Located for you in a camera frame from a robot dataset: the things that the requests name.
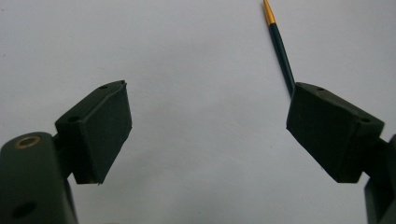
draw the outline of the white background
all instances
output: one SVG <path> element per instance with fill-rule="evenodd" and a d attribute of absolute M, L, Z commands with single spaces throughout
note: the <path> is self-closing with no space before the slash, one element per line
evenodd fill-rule
<path fill-rule="evenodd" d="M 396 133 L 396 2 L 270 2 L 296 81 Z M 101 186 L 72 185 L 81 224 L 366 223 L 286 130 L 290 98 L 259 0 L 0 1 L 0 142 L 56 134 L 125 79 L 134 128 Z"/>

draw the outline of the brass screw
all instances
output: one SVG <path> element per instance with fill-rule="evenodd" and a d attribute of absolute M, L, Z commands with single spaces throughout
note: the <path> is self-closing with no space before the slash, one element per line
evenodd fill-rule
<path fill-rule="evenodd" d="M 39 136 L 27 136 L 24 138 L 21 138 L 15 143 L 15 148 L 17 149 L 24 149 L 28 147 L 35 146 L 37 143 L 39 143 L 41 138 Z"/>

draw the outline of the gold ferrule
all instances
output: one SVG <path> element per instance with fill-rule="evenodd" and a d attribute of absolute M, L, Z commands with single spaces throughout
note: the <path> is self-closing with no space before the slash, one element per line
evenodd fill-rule
<path fill-rule="evenodd" d="M 267 0 L 264 0 L 264 9 L 265 9 L 265 19 L 267 20 L 267 24 L 271 25 L 276 23 L 274 13 L 271 10 L 270 4 L 268 4 Z"/>

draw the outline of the screw hole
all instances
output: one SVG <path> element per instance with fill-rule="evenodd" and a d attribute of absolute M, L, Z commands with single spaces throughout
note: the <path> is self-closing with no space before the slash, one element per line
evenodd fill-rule
<path fill-rule="evenodd" d="M 12 216 L 14 218 L 26 217 L 35 210 L 35 202 L 24 203 L 23 205 L 14 209 Z"/>
<path fill-rule="evenodd" d="M 76 121 L 78 121 L 79 120 L 79 117 L 78 116 L 74 116 L 74 117 L 71 117 L 70 119 L 68 119 L 67 121 L 69 121 L 69 122 L 76 122 Z"/>

